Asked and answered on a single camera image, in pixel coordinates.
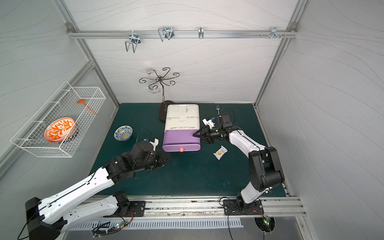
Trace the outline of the purple top drawer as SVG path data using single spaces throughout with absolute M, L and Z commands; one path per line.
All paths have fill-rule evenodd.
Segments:
M 196 152 L 201 149 L 200 138 L 194 137 L 197 130 L 167 130 L 164 134 L 163 150 L 172 152 Z

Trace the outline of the white cookie packet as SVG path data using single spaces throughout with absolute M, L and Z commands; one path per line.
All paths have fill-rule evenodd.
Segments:
M 213 155 L 218 161 L 220 161 L 223 155 L 227 152 L 228 152 L 227 148 L 225 148 L 224 146 L 221 146 L 216 152 L 213 153 Z

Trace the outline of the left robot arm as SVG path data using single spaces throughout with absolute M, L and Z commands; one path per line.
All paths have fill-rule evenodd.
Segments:
M 133 178 L 137 172 L 164 167 L 170 155 L 156 149 L 156 143 L 141 141 L 131 151 L 106 161 L 94 173 L 71 187 L 44 199 L 25 203 L 29 240 L 55 240 L 70 228 L 98 217 L 134 215 L 127 195 L 118 191 L 101 201 L 84 204 L 95 194 Z

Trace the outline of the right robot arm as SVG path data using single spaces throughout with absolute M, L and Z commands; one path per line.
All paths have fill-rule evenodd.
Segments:
M 239 127 L 212 128 L 205 126 L 193 137 L 212 144 L 215 140 L 227 140 L 237 147 L 249 159 L 250 182 L 240 191 L 237 204 L 240 208 L 248 207 L 260 197 L 285 181 L 285 176 L 278 151 L 274 147 L 265 147 Z

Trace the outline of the white drawer cabinet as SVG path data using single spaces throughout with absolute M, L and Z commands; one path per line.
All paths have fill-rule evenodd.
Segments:
M 198 130 L 200 128 L 200 111 L 197 104 L 169 105 L 165 131 Z

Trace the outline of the blue patterned small bowl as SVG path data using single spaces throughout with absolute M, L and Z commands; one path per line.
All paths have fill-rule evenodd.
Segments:
M 114 138 L 117 141 L 127 141 L 129 140 L 133 135 L 133 129 L 130 126 L 121 126 L 118 129 L 116 129 L 114 133 Z

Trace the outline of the metal mug tree stand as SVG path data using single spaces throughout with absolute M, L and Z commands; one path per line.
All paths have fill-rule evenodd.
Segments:
M 168 107 L 175 104 L 173 101 L 166 100 L 165 96 L 165 87 L 171 87 L 176 84 L 175 79 L 180 76 L 180 73 L 174 72 L 171 76 L 170 67 L 162 68 L 163 73 L 159 74 L 155 69 L 148 69 L 148 77 L 143 77 L 139 79 L 140 84 L 147 84 L 148 89 L 152 92 L 161 90 L 162 102 L 159 108 L 158 118 L 160 121 L 165 122 L 167 119 Z

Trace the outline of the orange spatula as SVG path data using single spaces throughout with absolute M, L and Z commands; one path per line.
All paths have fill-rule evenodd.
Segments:
M 81 105 L 84 105 L 91 113 L 93 113 L 95 116 L 97 115 L 89 106 L 88 104 L 86 104 L 86 100 L 85 99 L 80 99 L 78 100 L 77 104 L 81 104 Z

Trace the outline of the orange patterned plate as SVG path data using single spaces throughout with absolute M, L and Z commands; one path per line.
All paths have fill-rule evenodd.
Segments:
M 70 139 L 78 130 L 72 118 L 61 118 L 51 123 L 45 130 L 44 137 L 48 142 L 61 143 Z

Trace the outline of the single metal hook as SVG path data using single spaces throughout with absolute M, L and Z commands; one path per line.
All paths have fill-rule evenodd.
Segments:
M 199 37 L 199 39 L 204 38 L 204 28 L 203 27 L 198 28 L 198 37 Z

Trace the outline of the double metal hook middle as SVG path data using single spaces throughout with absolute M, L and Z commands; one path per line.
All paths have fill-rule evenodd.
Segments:
M 165 39 L 170 40 L 175 36 L 172 27 L 160 27 L 158 28 L 158 34 L 162 42 L 164 42 Z

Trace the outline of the double metal hook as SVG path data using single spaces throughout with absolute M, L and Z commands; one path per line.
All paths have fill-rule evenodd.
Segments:
M 136 52 L 138 45 L 141 43 L 141 37 L 134 32 L 129 35 L 129 39 L 125 41 L 126 51 L 129 49 L 132 50 L 133 53 Z
M 164 42 L 165 39 L 170 40 L 175 36 L 172 27 L 160 27 L 158 28 L 158 34 L 162 42 Z

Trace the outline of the double metal hook left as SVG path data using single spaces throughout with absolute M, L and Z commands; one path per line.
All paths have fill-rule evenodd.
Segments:
M 141 43 L 141 37 L 134 32 L 129 35 L 129 39 L 125 41 L 126 51 L 129 49 L 132 50 L 133 53 L 136 52 L 138 45 Z

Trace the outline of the metal hook right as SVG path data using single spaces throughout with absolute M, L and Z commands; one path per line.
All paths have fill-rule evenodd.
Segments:
M 271 31 L 268 34 L 266 35 L 260 34 L 260 36 L 262 38 L 269 38 L 269 39 L 282 39 L 287 37 L 286 34 L 279 34 L 278 29 L 276 27 L 271 28 Z

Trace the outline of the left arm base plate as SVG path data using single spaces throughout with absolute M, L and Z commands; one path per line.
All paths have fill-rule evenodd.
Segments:
M 130 201 L 128 207 L 119 207 L 118 210 L 104 218 L 117 218 L 117 217 L 143 217 L 145 214 L 146 201 Z

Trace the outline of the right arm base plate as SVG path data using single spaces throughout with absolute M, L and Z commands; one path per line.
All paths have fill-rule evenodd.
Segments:
M 252 204 L 245 204 L 242 207 L 236 200 L 220 200 L 225 216 L 263 216 L 264 208 L 262 202 L 255 201 Z

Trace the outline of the aluminium wall rail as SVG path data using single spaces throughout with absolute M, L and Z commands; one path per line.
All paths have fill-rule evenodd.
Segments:
M 206 30 L 204 29 L 203 39 L 269 39 L 262 38 L 260 34 L 268 34 L 271 30 Z M 160 39 L 158 31 L 77 31 L 68 33 L 71 39 L 129 39 L 134 32 L 141 37 L 141 40 Z M 174 30 L 175 36 L 172 39 L 199 39 L 197 30 Z M 286 38 L 296 38 L 297 31 L 278 30 L 279 34 L 286 34 Z

